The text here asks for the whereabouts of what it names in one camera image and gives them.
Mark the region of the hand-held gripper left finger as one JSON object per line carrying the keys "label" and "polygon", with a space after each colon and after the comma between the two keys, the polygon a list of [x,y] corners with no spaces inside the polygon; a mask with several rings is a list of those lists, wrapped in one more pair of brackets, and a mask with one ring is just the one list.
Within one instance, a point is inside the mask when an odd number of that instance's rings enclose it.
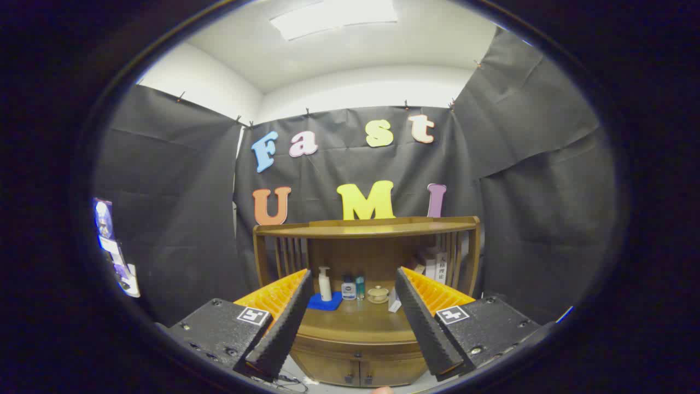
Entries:
{"label": "hand-held gripper left finger", "polygon": [[272,381],[293,347],[312,282],[312,273],[302,269],[234,302],[211,299],[158,329],[218,369]]}

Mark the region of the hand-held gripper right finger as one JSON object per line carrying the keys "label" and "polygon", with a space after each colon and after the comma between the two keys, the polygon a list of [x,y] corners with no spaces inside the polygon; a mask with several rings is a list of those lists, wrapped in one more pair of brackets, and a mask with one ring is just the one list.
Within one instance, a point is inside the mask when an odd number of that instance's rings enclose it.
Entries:
{"label": "hand-held gripper right finger", "polygon": [[395,289],[430,374],[463,376],[534,349],[552,332],[498,297],[473,299],[405,267]]}

